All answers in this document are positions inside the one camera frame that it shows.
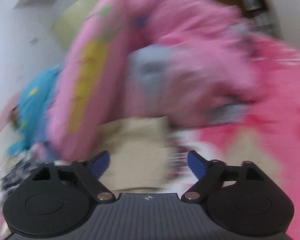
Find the metal screw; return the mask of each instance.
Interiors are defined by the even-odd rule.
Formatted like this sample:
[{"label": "metal screw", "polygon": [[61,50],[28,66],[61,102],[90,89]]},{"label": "metal screw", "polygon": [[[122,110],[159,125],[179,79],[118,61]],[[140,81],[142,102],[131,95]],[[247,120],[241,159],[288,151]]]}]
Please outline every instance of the metal screw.
[{"label": "metal screw", "polygon": [[109,200],[112,198],[112,194],[109,192],[101,192],[98,194],[98,199],[100,200]]},{"label": "metal screw", "polygon": [[200,198],[200,194],[198,192],[195,192],[195,191],[186,192],[185,193],[185,198],[189,199],[189,200],[195,200],[195,199]]}]

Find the pink bedsheet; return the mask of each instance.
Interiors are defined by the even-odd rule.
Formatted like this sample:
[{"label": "pink bedsheet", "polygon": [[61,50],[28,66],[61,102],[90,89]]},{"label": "pink bedsheet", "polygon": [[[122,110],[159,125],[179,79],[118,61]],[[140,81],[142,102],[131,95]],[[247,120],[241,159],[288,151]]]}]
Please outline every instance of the pink bedsheet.
[{"label": "pink bedsheet", "polygon": [[300,240],[300,51],[264,36],[255,40],[254,61],[263,73],[265,98],[250,107],[242,122],[202,128],[197,135],[226,152],[240,129],[257,131],[261,146],[282,167],[280,187],[295,206],[288,234]]}]

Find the black object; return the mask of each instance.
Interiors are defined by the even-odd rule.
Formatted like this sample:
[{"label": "black object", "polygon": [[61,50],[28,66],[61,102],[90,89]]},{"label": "black object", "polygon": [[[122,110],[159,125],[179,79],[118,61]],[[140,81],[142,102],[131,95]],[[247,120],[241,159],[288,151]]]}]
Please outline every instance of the black object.
[{"label": "black object", "polygon": [[[289,240],[291,200],[255,164],[207,161],[203,176],[177,194],[114,195],[85,167],[44,164],[6,200],[8,240]],[[222,187],[224,181],[234,185]]]}]

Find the ribbed gray surface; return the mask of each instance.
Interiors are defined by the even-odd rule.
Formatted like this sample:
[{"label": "ribbed gray surface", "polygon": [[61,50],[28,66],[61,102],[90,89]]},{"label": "ribbed gray surface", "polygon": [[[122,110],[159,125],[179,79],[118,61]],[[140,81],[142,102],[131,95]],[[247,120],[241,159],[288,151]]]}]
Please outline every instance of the ribbed gray surface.
[{"label": "ribbed gray surface", "polygon": [[[8,240],[29,240],[13,234]],[[263,238],[239,236],[213,223],[198,204],[177,194],[123,194],[96,207],[89,220],[55,240],[291,240],[285,234]]]}]

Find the blue cloth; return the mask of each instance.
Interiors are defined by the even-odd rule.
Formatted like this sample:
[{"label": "blue cloth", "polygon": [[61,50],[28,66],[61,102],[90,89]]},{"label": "blue cloth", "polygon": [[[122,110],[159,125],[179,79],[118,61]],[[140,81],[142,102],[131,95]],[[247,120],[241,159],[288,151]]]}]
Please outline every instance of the blue cloth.
[{"label": "blue cloth", "polygon": [[31,80],[22,91],[18,104],[18,125],[23,139],[8,149],[9,154],[30,149],[40,139],[37,134],[45,131],[46,121],[42,123],[42,118],[54,98],[60,72],[61,65],[50,68]]}]

